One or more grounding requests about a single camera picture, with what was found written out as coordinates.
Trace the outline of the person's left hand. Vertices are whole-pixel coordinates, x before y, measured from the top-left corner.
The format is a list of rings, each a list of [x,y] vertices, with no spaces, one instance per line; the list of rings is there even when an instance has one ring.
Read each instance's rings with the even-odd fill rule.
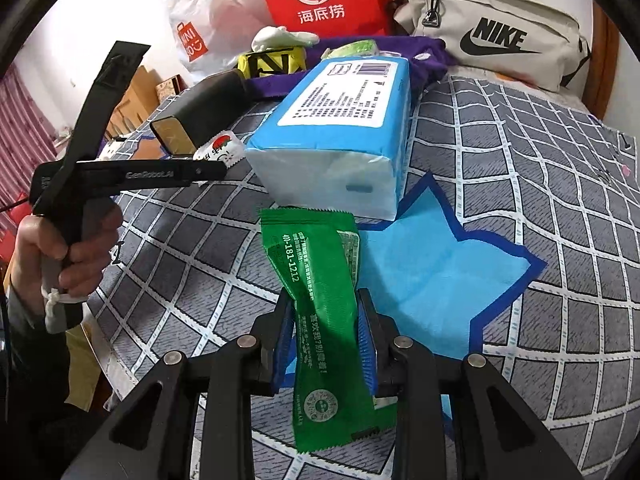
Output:
[[[33,214],[25,217],[18,226],[9,280],[27,311],[37,318],[44,315],[41,263],[46,257],[57,262],[68,258],[68,266],[58,274],[58,284],[70,296],[94,292],[110,262],[110,250],[118,241],[121,225],[122,210],[111,205],[98,221],[96,234],[68,246],[49,220]]]

